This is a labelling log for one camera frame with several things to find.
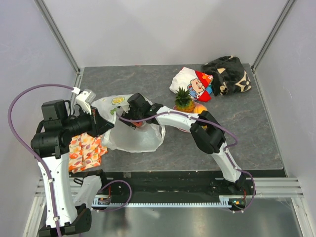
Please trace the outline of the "fake pineapple green crown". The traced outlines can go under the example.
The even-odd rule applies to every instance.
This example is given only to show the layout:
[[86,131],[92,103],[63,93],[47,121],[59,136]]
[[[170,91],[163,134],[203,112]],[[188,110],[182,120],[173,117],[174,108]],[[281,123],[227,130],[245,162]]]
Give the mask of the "fake pineapple green crown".
[[187,108],[193,104],[193,100],[188,90],[184,89],[183,87],[179,87],[176,91],[175,97],[175,105],[180,108]]

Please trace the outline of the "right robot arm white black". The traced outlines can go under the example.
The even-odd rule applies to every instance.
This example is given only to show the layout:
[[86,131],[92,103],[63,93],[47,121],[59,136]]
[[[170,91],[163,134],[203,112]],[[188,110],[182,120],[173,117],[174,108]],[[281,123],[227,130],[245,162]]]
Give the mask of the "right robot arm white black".
[[227,191],[235,195],[243,190],[246,177],[229,151],[230,145],[226,142],[225,134],[233,138],[235,136],[223,128],[210,112],[186,113],[162,104],[150,104],[139,93],[133,94],[127,102],[122,114],[118,115],[120,121],[132,128],[136,128],[138,123],[146,122],[189,132],[196,146],[211,155],[220,167]]

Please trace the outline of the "white plastic bag fruit print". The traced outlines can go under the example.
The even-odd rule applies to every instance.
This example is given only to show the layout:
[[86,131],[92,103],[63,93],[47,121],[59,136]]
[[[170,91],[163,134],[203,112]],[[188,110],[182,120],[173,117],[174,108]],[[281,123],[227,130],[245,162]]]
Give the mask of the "white plastic bag fruit print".
[[166,129],[164,126],[146,122],[133,129],[120,121],[117,113],[121,114],[127,108],[130,97],[130,94],[113,95],[92,102],[101,117],[115,125],[102,135],[102,145],[110,150],[130,153],[154,152],[163,143]]

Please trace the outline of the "fake pink orange peach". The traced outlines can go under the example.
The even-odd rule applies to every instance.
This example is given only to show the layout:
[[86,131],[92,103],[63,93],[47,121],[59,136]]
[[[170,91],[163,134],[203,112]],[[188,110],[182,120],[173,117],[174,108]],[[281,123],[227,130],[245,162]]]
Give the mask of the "fake pink orange peach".
[[144,122],[143,121],[141,121],[141,122],[134,122],[133,123],[137,128],[139,128],[139,127],[142,127],[142,126],[144,126]]

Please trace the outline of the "fake orange peach fruit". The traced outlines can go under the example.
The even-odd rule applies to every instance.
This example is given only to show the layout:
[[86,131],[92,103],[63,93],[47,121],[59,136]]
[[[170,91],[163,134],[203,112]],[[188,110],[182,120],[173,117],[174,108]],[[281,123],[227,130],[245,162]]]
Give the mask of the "fake orange peach fruit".
[[195,105],[194,107],[195,114],[201,114],[203,111],[208,111],[208,109],[204,105],[201,105],[201,104]]

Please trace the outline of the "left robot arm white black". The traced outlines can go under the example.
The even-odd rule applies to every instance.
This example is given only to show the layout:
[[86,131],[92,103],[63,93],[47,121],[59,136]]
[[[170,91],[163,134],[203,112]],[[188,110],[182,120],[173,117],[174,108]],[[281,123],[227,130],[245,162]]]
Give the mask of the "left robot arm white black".
[[69,179],[69,145],[73,137],[87,133],[98,137],[114,127],[101,117],[96,107],[69,115],[65,100],[45,102],[41,106],[44,131],[37,131],[31,148],[39,155],[39,167],[46,196],[46,222],[40,237],[61,237],[87,232],[91,228],[91,205],[96,194],[108,190],[102,171],[86,175],[76,197],[72,197]]

